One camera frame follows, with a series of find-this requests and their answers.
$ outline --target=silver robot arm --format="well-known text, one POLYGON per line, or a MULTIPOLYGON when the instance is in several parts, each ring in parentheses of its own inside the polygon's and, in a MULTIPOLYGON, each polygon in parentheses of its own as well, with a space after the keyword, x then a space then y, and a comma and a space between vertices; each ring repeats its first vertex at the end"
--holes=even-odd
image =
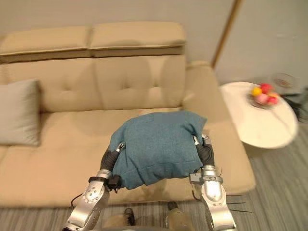
POLYGON ((192 183, 201 184, 201 200, 205 205, 206 220, 211 231, 234 231, 236 225, 227 207, 226 191, 221 185, 222 177, 216 172, 211 140, 203 136, 203 145, 193 137, 199 157, 203 163, 200 173, 190 175, 192 183))
POLYGON ((107 206, 109 188, 107 183, 112 176, 112 169, 125 143, 120 143, 113 152, 106 151, 102 158, 101 170, 96 177, 89 179, 89 185, 74 208, 62 231, 89 231, 94 228, 100 213, 107 206))

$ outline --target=sofa headrest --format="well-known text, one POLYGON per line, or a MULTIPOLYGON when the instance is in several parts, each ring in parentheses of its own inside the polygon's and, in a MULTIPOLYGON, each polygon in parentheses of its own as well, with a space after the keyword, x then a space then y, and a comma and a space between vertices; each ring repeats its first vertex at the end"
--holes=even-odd
POLYGON ((36 29, 0 37, 0 60, 183 54, 185 33, 173 22, 125 22, 36 29))
POLYGON ((94 26, 95 57, 183 54, 185 32, 173 22, 104 23, 94 26))
POLYGON ((70 26, 12 32, 0 44, 3 62, 90 57, 91 27, 70 26))

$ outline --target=gray pillow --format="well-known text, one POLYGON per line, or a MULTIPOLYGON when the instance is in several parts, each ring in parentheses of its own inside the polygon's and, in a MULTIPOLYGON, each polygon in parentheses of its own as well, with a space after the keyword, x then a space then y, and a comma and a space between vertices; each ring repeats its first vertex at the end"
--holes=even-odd
POLYGON ((37 80, 0 85, 0 144, 39 145, 37 80))

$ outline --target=striped carpet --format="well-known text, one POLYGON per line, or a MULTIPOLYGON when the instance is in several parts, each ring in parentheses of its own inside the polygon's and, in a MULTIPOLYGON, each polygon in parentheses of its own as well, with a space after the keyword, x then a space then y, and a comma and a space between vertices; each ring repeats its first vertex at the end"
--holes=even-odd
MULTIPOLYGON (((308 230, 308 125, 301 124, 299 134, 287 147, 252 156, 250 161, 256 176, 255 190, 240 197, 228 197, 239 231, 306 231, 308 230)), ((166 203, 112 206, 103 217, 120 214, 132 207, 137 225, 165 225, 166 203)), ((181 202, 180 209, 189 214, 196 231, 206 231, 204 208, 198 201, 181 202)), ((71 209, 9 209, 0 208, 0 231, 59 231, 71 209)))

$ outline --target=red fruit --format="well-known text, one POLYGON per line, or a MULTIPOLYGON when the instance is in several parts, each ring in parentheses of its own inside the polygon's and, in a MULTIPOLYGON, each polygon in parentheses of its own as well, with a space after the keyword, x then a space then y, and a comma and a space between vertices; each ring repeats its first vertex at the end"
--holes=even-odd
POLYGON ((277 104, 278 99, 276 97, 269 97, 268 104, 277 104))
POLYGON ((268 93, 270 93, 270 91, 273 90, 273 86, 271 84, 268 84, 268 83, 262 83, 260 85, 260 88, 261 88, 263 94, 268 94, 268 93))

